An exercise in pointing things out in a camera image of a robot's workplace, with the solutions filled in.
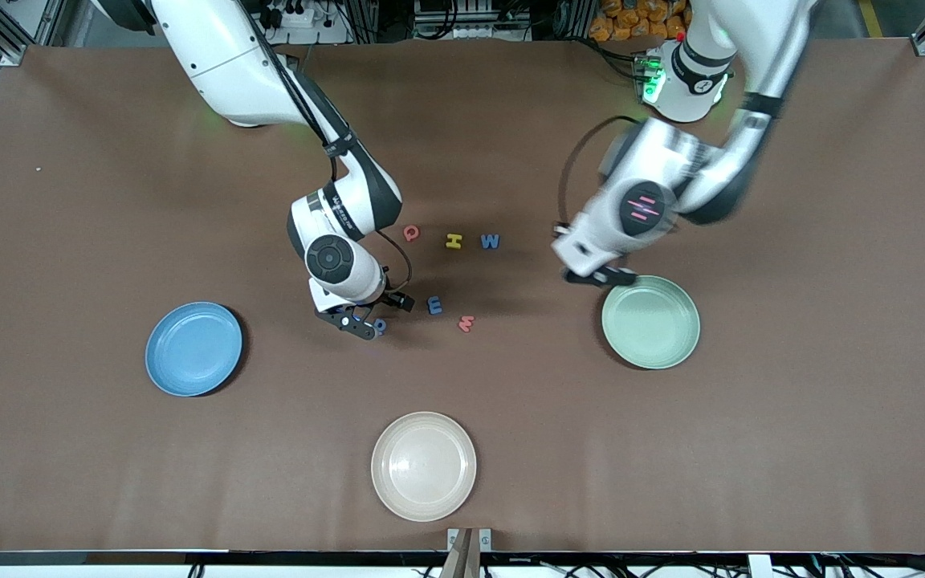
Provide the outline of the green plate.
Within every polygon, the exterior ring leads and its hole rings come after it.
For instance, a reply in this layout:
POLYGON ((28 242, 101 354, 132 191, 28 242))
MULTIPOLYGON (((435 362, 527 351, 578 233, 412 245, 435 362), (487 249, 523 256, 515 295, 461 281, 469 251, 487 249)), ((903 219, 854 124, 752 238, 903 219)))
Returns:
POLYGON ((670 279, 642 275, 613 287, 601 308, 606 343, 624 361, 649 370, 678 366, 694 354, 701 319, 696 303, 670 279))

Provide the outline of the blue plate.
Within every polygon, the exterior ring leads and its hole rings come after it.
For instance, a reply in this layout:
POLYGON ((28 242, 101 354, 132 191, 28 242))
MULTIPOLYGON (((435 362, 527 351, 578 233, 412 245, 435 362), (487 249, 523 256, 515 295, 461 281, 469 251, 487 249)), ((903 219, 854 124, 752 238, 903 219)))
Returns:
POLYGON ((173 397, 202 397, 223 387, 245 355, 245 330, 228 307, 185 303, 164 315, 145 348, 147 376, 173 397))

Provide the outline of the beige plate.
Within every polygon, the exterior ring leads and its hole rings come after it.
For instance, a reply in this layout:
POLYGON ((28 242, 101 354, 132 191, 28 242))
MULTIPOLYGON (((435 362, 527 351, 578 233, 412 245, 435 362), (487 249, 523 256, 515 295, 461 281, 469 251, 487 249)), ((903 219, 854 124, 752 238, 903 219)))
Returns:
POLYGON ((370 473, 379 501, 407 522, 437 522, 466 504, 478 473, 465 428, 436 411, 398 417, 378 436, 370 473))

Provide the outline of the orange bag pile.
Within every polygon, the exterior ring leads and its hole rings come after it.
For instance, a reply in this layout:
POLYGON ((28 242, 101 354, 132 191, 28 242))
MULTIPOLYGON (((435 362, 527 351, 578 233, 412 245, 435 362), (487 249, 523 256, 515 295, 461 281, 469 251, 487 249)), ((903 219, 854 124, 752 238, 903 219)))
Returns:
POLYGON ((587 35, 599 43, 642 36, 682 40, 693 17, 689 0, 598 0, 587 35))

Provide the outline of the black equipment rack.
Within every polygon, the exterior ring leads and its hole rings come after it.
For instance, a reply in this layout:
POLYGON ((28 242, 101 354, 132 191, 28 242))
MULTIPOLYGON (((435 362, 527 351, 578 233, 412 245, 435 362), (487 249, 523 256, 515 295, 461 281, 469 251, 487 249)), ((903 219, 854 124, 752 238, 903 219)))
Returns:
POLYGON ((415 38, 532 40, 530 0, 414 0, 409 29, 415 38))

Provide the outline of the white power strip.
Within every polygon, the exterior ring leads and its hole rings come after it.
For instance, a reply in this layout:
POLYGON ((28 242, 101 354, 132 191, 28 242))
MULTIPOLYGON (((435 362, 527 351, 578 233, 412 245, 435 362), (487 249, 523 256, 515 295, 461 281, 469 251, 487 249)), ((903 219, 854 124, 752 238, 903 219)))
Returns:
POLYGON ((256 0, 264 30, 311 29, 318 10, 311 0, 256 0))

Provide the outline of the metal table edge bracket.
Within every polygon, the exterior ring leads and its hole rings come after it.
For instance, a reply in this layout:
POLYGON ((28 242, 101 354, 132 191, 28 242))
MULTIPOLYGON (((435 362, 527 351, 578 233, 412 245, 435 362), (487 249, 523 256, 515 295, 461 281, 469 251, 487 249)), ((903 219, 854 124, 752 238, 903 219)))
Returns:
POLYGON ((447 545, 439 578, 489 578, 482 556, 492 552, 491 529, 449 529, 447 545))

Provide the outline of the black white table edge rail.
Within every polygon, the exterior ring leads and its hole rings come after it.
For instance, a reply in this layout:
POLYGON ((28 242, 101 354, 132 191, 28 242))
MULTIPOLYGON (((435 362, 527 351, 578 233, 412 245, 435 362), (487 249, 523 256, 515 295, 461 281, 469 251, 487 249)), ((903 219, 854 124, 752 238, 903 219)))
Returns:
MULTIPOLYGON (((352 568, 440 567, 447 552, 434 550, 360 550, 359 552, 262 552, 262 550, 202 550, 169 552, 152 550, 16 550, 0 552, 0 566, 319 566, 352 568)), ((770 555, 776 574, 783 578, 890 578, 890 571, 904 570, 925 578, 925 553, 774 552, 770 555)), ((652 578, 664 568, 691 568, 702 576, 744 578, 748 575, 746 552, 489 552, 482 556, 486 568, 573 566, 618 570, 624 576, 652 578)))

